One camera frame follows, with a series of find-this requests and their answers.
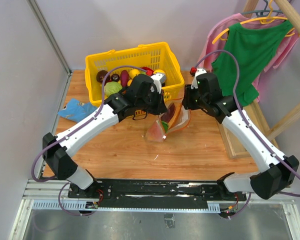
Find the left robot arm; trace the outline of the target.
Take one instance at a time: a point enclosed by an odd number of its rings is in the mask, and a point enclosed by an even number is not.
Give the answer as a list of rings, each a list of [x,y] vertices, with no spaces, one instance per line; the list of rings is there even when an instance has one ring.
[[[57,180],[67,180],[79,187],[86,198],[97,193],[93,176],[72,159],[86,143],[107,128],[136,111],[161,115],[167,111],[161,81],[163,73],[137,75],[130,86],[110,95],[95,112],[56,136],[47,133],[42,139],[43,159]]]

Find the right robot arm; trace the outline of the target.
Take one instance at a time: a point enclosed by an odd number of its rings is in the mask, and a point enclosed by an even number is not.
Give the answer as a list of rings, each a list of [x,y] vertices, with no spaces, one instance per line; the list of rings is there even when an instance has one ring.
[[[182,105],[186,110],[202,110],[215,118],[241,142],[258,167],[257,172],[228,173],[217,182],[217,196],[230,199],[235,192],[252,192],[268,200],[293,183],[298,159],[286,156],[254,125],[244,109],[237,107],[233,96],[223,96],[217,77],[199,68],[193,81],[184,87]]]

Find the watermelon slice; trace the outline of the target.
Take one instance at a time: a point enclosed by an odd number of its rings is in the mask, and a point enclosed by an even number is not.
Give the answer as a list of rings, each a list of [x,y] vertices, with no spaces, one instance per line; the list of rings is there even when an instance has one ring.
[[[151,142],[163,142],[166,138],[168,129],[169,125],[167,122],[157,119],[147,130],[145,137]]]

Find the papaya half slice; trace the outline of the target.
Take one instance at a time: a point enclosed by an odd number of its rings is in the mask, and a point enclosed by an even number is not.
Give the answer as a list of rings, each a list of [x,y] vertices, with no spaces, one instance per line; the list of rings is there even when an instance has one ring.
[[[179,114],[181,112],[182,105],[177,102],[172,102],[167,107],[167,112],[165,112],[161,117],[161,123],[167,127],[167,129],[171,129],[177,121]]]

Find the yellow plastic basket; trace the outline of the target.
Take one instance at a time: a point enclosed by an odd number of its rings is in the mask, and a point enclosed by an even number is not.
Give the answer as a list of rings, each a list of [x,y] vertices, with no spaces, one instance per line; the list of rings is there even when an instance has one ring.
[[[166,42],[140,44],[134,48],[113,49],[91,54],[85,58],[85,65],[85,84],[89,101],[96,107],[102,102],[102,87],[97,82],[97,73],[101,70],[110,71],[123,65],[163,70],[166,75],[165,86],[163,87],[166,101],[178,98],[179,92],[185,84],[179,62]]]

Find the clear zip top bag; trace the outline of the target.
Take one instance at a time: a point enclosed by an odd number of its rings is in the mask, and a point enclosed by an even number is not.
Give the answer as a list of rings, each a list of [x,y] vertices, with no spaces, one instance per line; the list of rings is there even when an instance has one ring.
[[[169,134],[183,130],[190,123],[191,111],[184,108],[181,98],[169,100],[165,106],[167,112],[157,116],[145,134],[150,142],[163,142]]]

